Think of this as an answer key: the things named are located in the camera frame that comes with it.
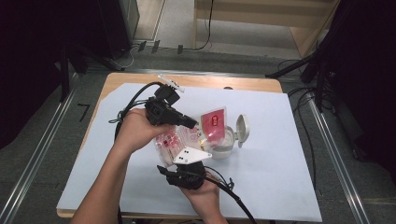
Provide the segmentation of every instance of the white paper sheet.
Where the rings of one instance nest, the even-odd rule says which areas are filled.
[[[81,149],[58,209],[77,209],[112,146],[114,119],[144,85],[123,84],[99,105],[86,143]],[[157,87],[144,91],[139,100],[153,95]],[[287,94],[186,87],[173,107],[194,116],[227,107],[227,124],[235,130],[236,119],[246,114],[250,136],[242,148],[237,144],[230,158],[205,160],[235,183],[233,192],[257,219],[321,221],[318,202],[290,109]],[[122,212],[196,215],[181,191],[168,185],[156,165],[162,165],[153,143],[131,158],[121,195]],[[228,194],[220,194],[226,217],[247,218]]]

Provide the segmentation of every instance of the open container lid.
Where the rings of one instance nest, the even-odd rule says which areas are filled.
[[[248,123],[248,117],[246,115],[239,115],[236,121],[236,133],[235,139],[238,140],[238,146],[242,147],[244,142],[247,141],[248,135],[250,134],[250,126]]]

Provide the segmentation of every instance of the transparent plastic bag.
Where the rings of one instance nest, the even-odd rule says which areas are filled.
[[[210,152],[222,144],[225,137],[226,107],[193,117],[198,121],[193,129],[176,126],[153,139],[160,160],[168,167],[185,147]]]

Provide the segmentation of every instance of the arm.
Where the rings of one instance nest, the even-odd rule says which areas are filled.
[[[110,149],[99,175],[74,214],[71,223],[116,223],[120,195],[128,161],[139,148],[169,125],[152,126],[145,109],[133,109],[125,117],[119,135]]]
[[[209,178],[214,179],[213,175],[206,173]],[[201,217],[205,224],[224,224],[228,223],[221,214],[219,208],[219,188],[213,183],[205,180],[204,184],[195,189],[183,189],[181,191],[189,199],[192,208]]]

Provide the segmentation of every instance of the table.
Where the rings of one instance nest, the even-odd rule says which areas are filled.
[[[215,0],[212,20],[288,26],[302,57],[328,29],[340,0]],[[194,0],[194,34],[197,20],[209,19],[211,0]]]
[[[166,75],[166,77],[171,78],[176,81],[181,86],[192,87],[210,87],[223,89],[224,87],[231,87],[237,90],[250,90],[250,91],[269,91],[281,93],[281,87],[277,80],[274,79],[263,79],[263,78],[241,78],[241,77],[209,77],[209,76],[181,76],[181,75]],[[105,86],[103,87],[102,93],[99,97],[99,101],[102,103],[103,100],[109,96],[111,92],[118,87],[123,87],[125,82],[131,83],[149,83],[151,81],[158,81],[157,75],[150,74],[110,74],[106,80]],[[96,106],[92,120],[97,115],[99,104]],[[84,142],[81,148],[86,145],[87,136],[92,128],[92,122],[89,129],[85,135]],[[74,210],[70,209],[57,209],[58,215],[60,217],[71,217],[74,214]],[[158,215],[158,214],[129,214],[132,217],[139,218],[181,218],[181,216],[172,215]],[[184,218],[196,218],[196,216],[184,216]]]

